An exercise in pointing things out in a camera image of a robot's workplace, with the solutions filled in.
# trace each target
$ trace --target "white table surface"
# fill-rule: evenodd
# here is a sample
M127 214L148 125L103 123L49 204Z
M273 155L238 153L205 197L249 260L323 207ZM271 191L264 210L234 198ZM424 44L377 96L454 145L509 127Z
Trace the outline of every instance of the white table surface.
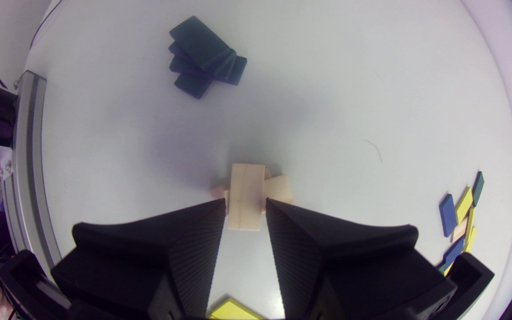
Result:
M238 87L201 100L168 69L168 31L193 14L248 58ZM288 174L302 207L415 225L437 264L437 205L482 170L472 253L496 277L466 318L485 314L512 243L512 113L460 2L70 0L47 23L26 69L48 79L43 169L63 256L75 223L206 202L247 162ZM260 232L224 230L209 304L224 294L283 316L264 217Z

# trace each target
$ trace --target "yellow object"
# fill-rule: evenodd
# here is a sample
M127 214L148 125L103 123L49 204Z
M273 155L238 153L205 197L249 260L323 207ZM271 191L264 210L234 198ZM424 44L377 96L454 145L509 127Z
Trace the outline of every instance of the yellow object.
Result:
M262 316L259 316L233 298L224 300L207 318L218 320L264 320Z
M449 265L449 267L445 268L444 270L444 276L447 276L448 275L448 272L449 272L449 269L451 269L453 266L453 263L451 265Z
M468 213L469 208L471 208L472 203L473 195L471 193L471 188L467 187L456 205L456 222L458 224L464 220L464 217Z
M469 233L469 237L465 237L465 244L464 244L464 252L470 252L471 247L473 245L473 239L475 239L475 232L477 229L471 228L471 232Z
M469 241L469 236L473 228L473 211L475 211L475 207L469 208L468 225L465 228L465 243Z

